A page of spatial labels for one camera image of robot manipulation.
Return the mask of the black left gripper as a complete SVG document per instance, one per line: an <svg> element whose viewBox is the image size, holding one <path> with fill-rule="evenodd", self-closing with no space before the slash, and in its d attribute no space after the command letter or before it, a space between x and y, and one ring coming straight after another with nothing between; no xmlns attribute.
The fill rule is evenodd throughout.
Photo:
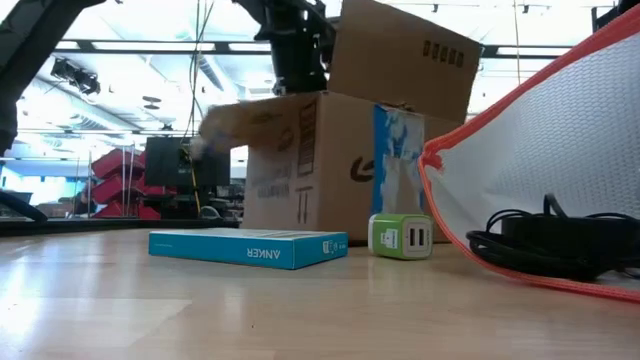
<svg viewBox="0 0 640 360"><path fill-rule="evenodd" d="M277 96L323 91L335 28L324 8L269 8L269 43Z"/></svg>

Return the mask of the black frame post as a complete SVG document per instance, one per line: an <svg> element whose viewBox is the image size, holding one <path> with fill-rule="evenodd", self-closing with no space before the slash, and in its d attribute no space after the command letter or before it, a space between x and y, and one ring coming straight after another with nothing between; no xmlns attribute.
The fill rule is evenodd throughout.
<svg viewBox="0 0 640 360"><path fill-rule="evenodd" d="M618 16L618 8L593 7L591 9L592 31L596 32Z"/></svg>

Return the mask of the black monitor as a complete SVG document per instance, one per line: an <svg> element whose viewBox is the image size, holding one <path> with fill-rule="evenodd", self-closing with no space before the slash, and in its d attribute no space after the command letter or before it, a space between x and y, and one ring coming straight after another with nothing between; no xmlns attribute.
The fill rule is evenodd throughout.
<svg viewBox="0 0 640 360"><path fill-rule="evenodd" d="M149 137L145 147L147 186L222 186L230 183L230 153L205 147L191 151L192 138Z"/></svg>

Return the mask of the white mesh pouch orange trim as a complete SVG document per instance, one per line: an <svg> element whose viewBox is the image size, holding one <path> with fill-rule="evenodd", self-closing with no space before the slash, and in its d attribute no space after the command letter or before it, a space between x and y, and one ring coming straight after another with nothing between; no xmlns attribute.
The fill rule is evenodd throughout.
<svg viewBox="0 0 640 360"><path fill-rule="evenodd" d="M553 194L571 215L640 220L640 4L481 114L429 140L419 172L445 236L496 212L538 212Z"/></svg>

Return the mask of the blue Anker box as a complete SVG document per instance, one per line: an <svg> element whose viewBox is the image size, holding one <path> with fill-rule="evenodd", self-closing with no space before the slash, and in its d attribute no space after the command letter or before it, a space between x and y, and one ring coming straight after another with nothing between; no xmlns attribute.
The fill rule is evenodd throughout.
<svg viewBox="0 0 640 360"><path fill-rule="evenodd" d="M344 232L211 228L152 231L148 252L184 258L296 270L345 257Z"/></svg>

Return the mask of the person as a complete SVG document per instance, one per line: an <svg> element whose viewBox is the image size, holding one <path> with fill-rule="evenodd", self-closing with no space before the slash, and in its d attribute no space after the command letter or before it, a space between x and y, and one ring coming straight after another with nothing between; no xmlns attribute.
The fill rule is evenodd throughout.
<svg viewBox="0 0 640 360"><path fill-rule="evenodd" d="M97 210L97 203L93 199L93 191L96 186L96 180L89 180L84 186L83 190L76 194L74 197L74 209L75 215L95 213Z"/></svg>

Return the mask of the green white USB charger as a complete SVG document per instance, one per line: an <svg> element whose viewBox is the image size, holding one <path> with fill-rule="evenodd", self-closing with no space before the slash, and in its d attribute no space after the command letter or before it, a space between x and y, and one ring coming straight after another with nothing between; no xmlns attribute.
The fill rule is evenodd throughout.
<svg viewBox="0 0 640 360"><path fill-rule="evenodd" d="M371 254L400 260L423 260L433 250L433 220L427 215L374 214L368 222Z"/></svg>

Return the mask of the black cable bundle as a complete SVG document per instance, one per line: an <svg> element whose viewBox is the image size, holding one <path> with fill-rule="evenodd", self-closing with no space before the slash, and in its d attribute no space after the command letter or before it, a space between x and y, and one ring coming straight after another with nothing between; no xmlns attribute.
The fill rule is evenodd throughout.
<svg viewBox="0 0 640 360"><path fill-rule="evenodd" d="M639 219L614 212L570 216L552 193L540 213L500 210L466 238L475 255L504 269L584 282L615 271L640 280Z"/></svg>

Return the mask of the red storage bin rack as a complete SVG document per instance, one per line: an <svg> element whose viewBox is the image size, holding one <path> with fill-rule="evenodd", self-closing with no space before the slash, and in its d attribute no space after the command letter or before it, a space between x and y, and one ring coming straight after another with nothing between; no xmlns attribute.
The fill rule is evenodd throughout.
<svg viewBox="0 0 640 360"><path fill-rule="evenodd" d="M91 164L98 184L91 190L99 205L94 218L132 217L160 220L158 205L146 205L145 198L175 195L174 188L147 185L145 153L114 149Z"/></svg>

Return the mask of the brown cardboard shipping box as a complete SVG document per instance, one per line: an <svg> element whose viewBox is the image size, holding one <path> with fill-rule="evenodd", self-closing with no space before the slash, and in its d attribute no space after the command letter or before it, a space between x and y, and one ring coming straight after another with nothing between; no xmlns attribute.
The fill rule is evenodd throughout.
<svg viewBox="0 0 640 360"><path fill-rule="evenodd" d="M419 16L343 0L326 90L217 106L200 125L209 146L248 149L243 226L363 240L382 192L390 213L425 213L416 160L463 124L480 56Z"/></svg>

